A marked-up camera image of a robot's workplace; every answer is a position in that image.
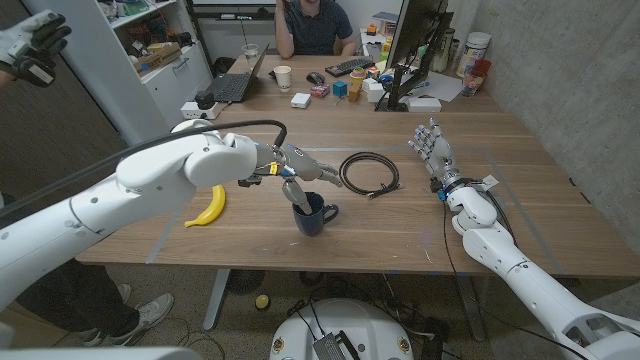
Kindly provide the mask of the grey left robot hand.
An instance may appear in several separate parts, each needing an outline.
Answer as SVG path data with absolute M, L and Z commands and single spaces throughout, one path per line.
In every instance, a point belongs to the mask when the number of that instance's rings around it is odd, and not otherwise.
M 280 164 L 277 174 L 284 179 L 282 191 L 285 197 L 306 215 L 310 215 L 313 210 L 297 179 L 304 181 L 323 180 L 337 187 L 342 186 L 339 172 L 335 168 L 318 162 L 293 145 L 279 148 L 275 152 L 275 160 Z

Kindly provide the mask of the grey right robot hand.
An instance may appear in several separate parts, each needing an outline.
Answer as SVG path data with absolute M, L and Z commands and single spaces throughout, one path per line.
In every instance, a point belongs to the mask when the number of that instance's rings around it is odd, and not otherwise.
M 424 161 L 427 171 L 444 189 L 461 179 L 451 146 L 433 118 L 427 126 L 419 125 L 409 146 Z

